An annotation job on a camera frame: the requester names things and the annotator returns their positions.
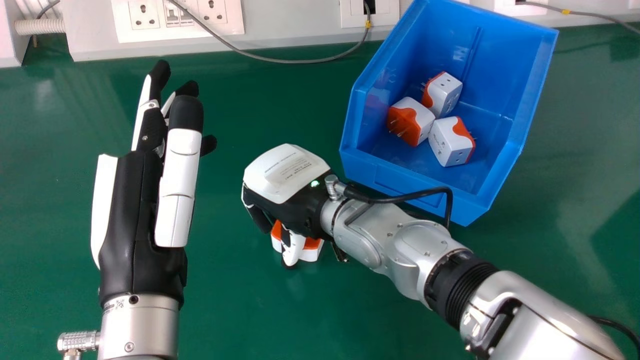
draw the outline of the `blue bin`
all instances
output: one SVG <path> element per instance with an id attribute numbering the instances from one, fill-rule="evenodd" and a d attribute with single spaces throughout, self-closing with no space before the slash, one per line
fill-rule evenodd
<path id="1" fill-rule="evenodd" d="M 522 152 L 557 30 L 453 0 L 414 0 L 356 80 L 340 144 L 345 175 L 389 195 L 449 186 L 451 220 L 467 226 L 491 207 Z M 446 71 L 463 82 L 450 116 L 476 138 L 470 162 L 441 167 L 428 142 L 414 148 L 385 127 L 404 96 L 422 97 Z M 444 195 L 410 204 L 444 214 Z"/>

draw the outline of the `black ribbed joint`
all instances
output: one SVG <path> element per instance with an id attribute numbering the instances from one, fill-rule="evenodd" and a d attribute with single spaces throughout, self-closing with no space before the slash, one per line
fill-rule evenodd
<path id="1" fill-rule="evenodd" d="M 455 254 L 438 267 L 424 287 L 424 296 L 440 317 L 459 330 L 469 300 L 478 287 L 496 272 L 495 266 L 470 252 Z"/>

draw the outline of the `white wall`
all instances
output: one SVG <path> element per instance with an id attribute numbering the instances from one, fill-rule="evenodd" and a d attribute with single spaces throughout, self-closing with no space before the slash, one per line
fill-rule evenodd
<path id="1" fill-rule="evenodd" d="M 488 2 L 471 0 L 482 7 Z M 410 3 L 400 0 L 401 13 Z M 549 0 L 549 4 L 640 21 L 640 10 L 628 10 L 628 0 Z M 62 5 L 69 50 L 76 61 L 227 50 L 209 37 L 119 44 L 110 0 L 63 0 Z M 244 49 L 355 42 L 363 31 L 340 28 L 339 0 L 243 0 L 243 15 L 245 34 L 227 39 Z M 552 27 L 605 22 L 553 12 L 522 19 Z M 384 39 L 391 28 L 374 27 L 370 40 Z"/>

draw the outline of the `electrical socket panel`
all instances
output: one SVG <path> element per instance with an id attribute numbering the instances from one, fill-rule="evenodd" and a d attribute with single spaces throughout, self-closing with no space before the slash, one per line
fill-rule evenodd
<path id="1" fill-rule="evenodd" d="M 400 19 L 400 0 L 369 1 L 373 1 L 375 4 L 371 15 L 371 25 L 395 25 Z M 340 26 L 342 28 L 364 28 L 366 21 L 364 0 L 340 0 Z"/>
<path id="2" fill-rule="evenodd" d="M 177 0 L 219 35 L 244 34 L 241 0 Z M 118 42 L 202 38 L 211 35 L 167 0 L 111 0 Z"/>
<path id="3" fill-rule="evenodd" d="M 527 0 L 533 3 L 548 4 L 548 0 Z M 547 9 L 539 6 L 516 5 L 516 0 L 494 0 L 493 10 L 509 16 L 546 15 Z"/>

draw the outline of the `robotic arm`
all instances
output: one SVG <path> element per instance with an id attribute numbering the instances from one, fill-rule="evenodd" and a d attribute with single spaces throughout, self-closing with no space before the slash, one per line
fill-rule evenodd
<path id="1" fill-rule="evenodd" d="M 246 168 L 243 181 L 242 201 L 263 232 L 279 223 L 290 239 L 331 241 L 435 311 L 478 358 L 624 359 L 587 316 L 479 259 L 444 226 L 340 183 L 321 158 L 298 146 L 265 152 Z M 288 267 L 301 245 L 285 237 Z"/>
<path id="2" fill-rule="evenodd" d="M 61 334 L 65 360 L 90 350 L 98 350 L 98 360 L 178 357 L 198 162 L 216 139 L 202 136 L 194 81 L 160 107 L 170 74 L 169 64 L 159 61 L 146 76 L 131 151 L 98 158 L 91 250 L 100 270 L 102 327 Z"/>

